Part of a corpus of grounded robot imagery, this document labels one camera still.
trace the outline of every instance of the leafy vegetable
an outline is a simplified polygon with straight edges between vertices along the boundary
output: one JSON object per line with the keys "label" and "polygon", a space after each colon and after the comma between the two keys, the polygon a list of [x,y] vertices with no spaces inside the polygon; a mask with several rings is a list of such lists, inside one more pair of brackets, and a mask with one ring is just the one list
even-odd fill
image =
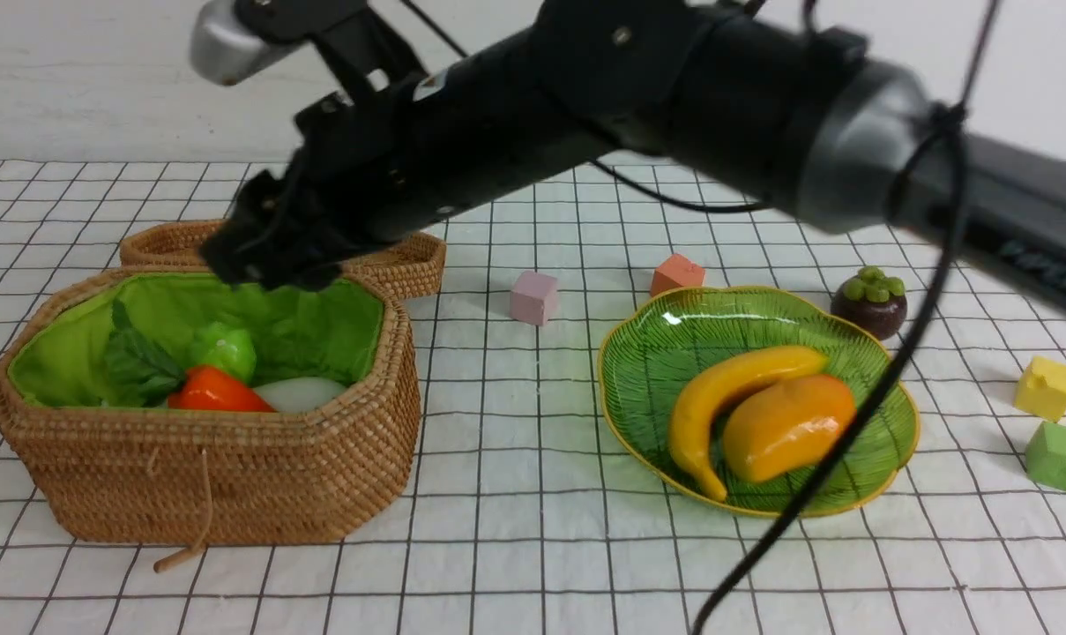
{"label": "leafy vegetable", "polygon": [[113,330],[104,361],[113,382],[139,406],[162,402],[187,380],[176,359],[133,326],[119,299],[113,302]]}
{"label": "leafy vegetable", "polygon": [[197,330],[189,351],[193,365],[216,367],[242,382],[251,381],[258,364],[251,330],[223,322]]}

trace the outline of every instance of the green fabric lining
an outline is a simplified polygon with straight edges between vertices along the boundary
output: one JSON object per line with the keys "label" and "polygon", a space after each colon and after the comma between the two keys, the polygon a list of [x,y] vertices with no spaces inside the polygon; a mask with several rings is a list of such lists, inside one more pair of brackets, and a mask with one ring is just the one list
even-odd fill
{"label": "green fabric lining", "polygon": [[231,289],[211,274],[141,274],[70,307],[41,330],[7,369],[16,390],[36,406],[133,407],[107,373],[104,346],[114,297],[134,327],[190,367],[195,330],[213,321],[251,330],[258,369],[252,386],[319,376],[351,386],[368,374],[379,344],[384,303],[340,280],[319,293]]}

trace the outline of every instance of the pink cube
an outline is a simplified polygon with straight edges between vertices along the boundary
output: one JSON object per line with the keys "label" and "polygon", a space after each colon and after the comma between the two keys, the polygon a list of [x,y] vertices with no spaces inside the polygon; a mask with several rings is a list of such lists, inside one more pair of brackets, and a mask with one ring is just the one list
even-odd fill
{"label": "pink cube", "polygon": [[546,325],[560,309],[558,287],[552,276],[526,271],[508,294],[510,316],[529,325]]}

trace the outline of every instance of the yellow cube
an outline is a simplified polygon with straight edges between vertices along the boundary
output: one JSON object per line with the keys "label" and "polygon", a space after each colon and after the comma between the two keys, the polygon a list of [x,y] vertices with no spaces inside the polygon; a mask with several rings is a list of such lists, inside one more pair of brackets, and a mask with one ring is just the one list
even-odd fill
{"label": "yellow cube", "polygon": [[1066,411],[1066,365],[1035,356],[1019,379],[1015,407],[1048,422],[1063,418]]}

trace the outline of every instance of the woven basket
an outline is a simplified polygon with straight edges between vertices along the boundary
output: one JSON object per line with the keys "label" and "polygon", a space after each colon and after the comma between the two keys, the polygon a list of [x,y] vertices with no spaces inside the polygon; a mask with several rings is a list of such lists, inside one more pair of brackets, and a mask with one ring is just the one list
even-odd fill
{"label": "woven basket", "polygon": [[[196,250],[223,221],[182,221],[165,223],[120,242],[120,263],[203,265]],[[425,297],[439,293],[447,244],[430,233],[413,233],[392,248],[369,254],[344,264],[344,273],[362,274],[384,287],[395,299]]]}
{"label": "woven basket", "polygon": [[[297,546],[339,541],[403,493],[420,425],[410,320],[386,290],[371,372],[305,413],[33,407],[7,369],[70,306],[133,274],[125,266],[61,290],[0,358],[0,432],[58,522],[94,542]],[[175,268],[175,271],[206,271]]]}

